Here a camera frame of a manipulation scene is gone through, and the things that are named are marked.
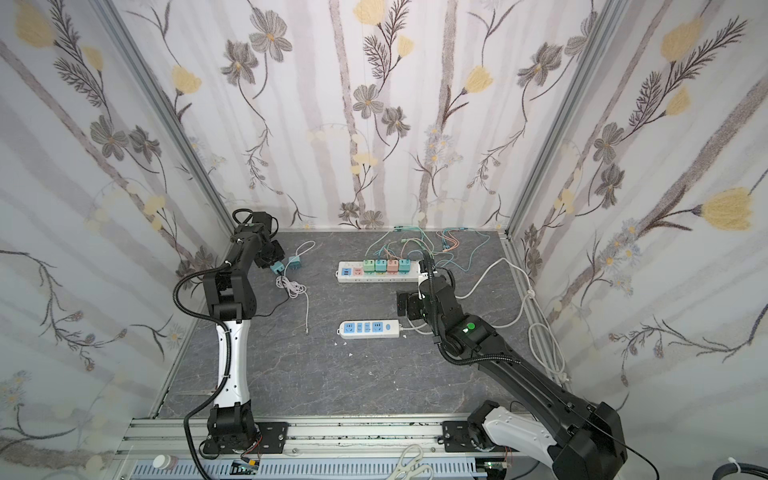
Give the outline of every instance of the white power strip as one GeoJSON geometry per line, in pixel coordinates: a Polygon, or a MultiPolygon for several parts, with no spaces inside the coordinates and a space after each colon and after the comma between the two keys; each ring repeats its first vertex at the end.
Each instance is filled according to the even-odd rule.
{"type": "Polygon", "coordinates": [[[419,262],[411,262],[406,271],[366,272],[363,262],[339,262],[336,279],[340,283],[388,283],[388,282],[418,282],[421,268],[419,262]]]}
{"type": "Polygon", "coordinates": [[[398,320],[349,320],[336,331],[344,340],[396,339],[400,336],[398,320]]]}

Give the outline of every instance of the marble-patterned surface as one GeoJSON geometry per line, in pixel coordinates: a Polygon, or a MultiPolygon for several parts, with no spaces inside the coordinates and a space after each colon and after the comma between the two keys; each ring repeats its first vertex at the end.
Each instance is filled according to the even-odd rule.
{"type": "MultiPolygon", "coordinates": [[[[490,234],[490,241],[477,251],[468,273],[449,266],[456,276],[457,293],[468,292],[485,268],[504,256],[498,234],[490,234]]],[[[436,235],[429,235],[439,245],[436,235]]],[[[428,336],[409,332],[399,339],[345,342],[336,334],[344,320],[397,318],[396,291],[415,289],[414,283],[336,281],[338,262],[362,259],[368,245],[381,236],[382,232],[278,233],[276,238],[289,255],[305,240],[317,242],[303,256],[301,269],[289,274],[292,280],[307,285],[310,334],[304,333],[304,296],[280,306],[271,317],[252,320],[248,388],[254,415],[471,412],[486,399],[502,404],[512,400],[476,366],[447,363],[428,336]]],[[[412,236],[389,235],[393,239],[412,236]]],[[[466,268],[469,254],[482,237],[473,232],[461,232],[457,237],[462,244],[454,250],[455,261],[466,268]]],[[[285,298],[274,281],[268,270],[251,270],[258,313],[268,313],[285,298]]],[[[495,266],[477,290],[462,300],[462,306],[465,312],[491,323],[512,320],[520,308],[520,298],[506,263],[495,266]]],[[[502,332],[513,348],[535,363],[527,329],[528,321],[523,318],[502,332]]],[[[183,417],[204,400],[203,396],[178,392],[215,388],[217,348],[213,324],[200,321],[161,407],[161,418],[183,417]]],[[[207,416],[207,409],[199,416],[207,416]]]]}

